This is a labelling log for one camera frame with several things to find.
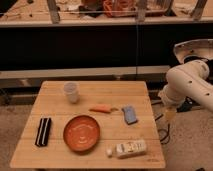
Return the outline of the yellowish translucent gripper finger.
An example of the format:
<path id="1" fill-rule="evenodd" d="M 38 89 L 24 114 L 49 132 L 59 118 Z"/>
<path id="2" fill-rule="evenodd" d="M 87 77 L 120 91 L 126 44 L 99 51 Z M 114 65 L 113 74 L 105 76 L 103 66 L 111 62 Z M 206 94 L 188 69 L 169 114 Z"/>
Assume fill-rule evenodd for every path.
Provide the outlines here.
<path id="1" fill-rule="evenodd" d="M 170 122 L 172 118 L 175 116 L 175 109 L 173 107 L 165 108 L 165 120 Z"/>

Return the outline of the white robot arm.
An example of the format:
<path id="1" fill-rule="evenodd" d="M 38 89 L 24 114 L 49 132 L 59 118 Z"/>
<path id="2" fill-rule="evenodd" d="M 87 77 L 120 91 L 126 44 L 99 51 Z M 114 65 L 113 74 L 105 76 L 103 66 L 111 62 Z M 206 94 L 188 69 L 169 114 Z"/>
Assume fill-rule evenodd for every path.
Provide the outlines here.
<path id="1" fill-rule="evenodd" d="M 186 97 L 213 112 L 213 85 L 206 81 L 209 73 L 209 66 L 202 60 L 193 60 L 168 70 L 167 84 L 158 93 L 167 122 L 173 119 Z"/>

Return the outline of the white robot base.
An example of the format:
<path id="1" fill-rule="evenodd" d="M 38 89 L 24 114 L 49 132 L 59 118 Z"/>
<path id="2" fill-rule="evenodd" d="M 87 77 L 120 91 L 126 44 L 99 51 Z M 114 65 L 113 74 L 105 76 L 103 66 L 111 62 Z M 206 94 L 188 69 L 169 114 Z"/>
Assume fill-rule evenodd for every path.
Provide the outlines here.
<path id="1" fill-rule="evenodd" d="M 194 39 L 175 44 L 173 53 L 180 64 L 190 57 L 213 60 L 213 39 Z"/>

